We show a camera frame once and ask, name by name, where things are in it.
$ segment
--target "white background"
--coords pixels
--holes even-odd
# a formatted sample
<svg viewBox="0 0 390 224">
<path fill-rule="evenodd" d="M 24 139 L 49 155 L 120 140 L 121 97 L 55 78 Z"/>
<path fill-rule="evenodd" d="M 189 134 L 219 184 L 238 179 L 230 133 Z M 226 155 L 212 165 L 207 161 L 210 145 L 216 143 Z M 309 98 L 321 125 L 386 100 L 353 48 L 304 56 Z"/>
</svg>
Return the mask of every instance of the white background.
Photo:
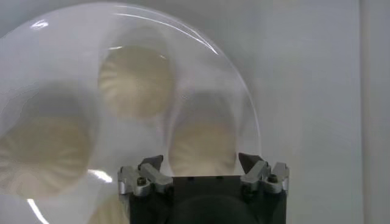
<svg viewBox="0 0 390 224">
<path fill-rule="evenodd" d="M 82 2 L 91 0 L 2 1 L 0 36 L 33 17 Z M 263 156 L 291 167 L 288 223 L 362 223 L 362 169 L 365 221 L 386 223 L 390 1 L 130 3 L 197 27 L 237 66 L 255 98 Z"/>
</svg>

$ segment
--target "dumpling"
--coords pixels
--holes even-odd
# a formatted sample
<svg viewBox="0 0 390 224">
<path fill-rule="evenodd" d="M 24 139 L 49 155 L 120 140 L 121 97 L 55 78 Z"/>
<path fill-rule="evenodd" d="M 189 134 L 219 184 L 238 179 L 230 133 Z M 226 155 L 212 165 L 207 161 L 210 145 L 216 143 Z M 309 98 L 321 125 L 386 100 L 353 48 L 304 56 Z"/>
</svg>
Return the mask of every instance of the dumpling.
<svg viewBox="0 0 390 224">
<path fill-rule="evenodd" d="M 126 210 L 119 200 L 119 195 L 106 199 L 91 216 L 88 224 L 129 224 Z"/>
<path fill-rule="evenodd" d="M 35 117 L 0 139 L 0 188 L 32 199 L 57 195 L 85 173 L 90 151 L 77 121 Z"/>
<path fill-rule="evenodd" d="M 169 149 L 169 164 L 176 176 L 231 175 L 235 160 L 234 135 L 217 123 L 178 128 Z"/>
<path fill-rule="evenodd" d="M 169 60 L 158 52 L 124 46 L 103 62 L 99 88 L 117 116 L 152 117 L 169 105 L 174 76 Z"/>
</svg>

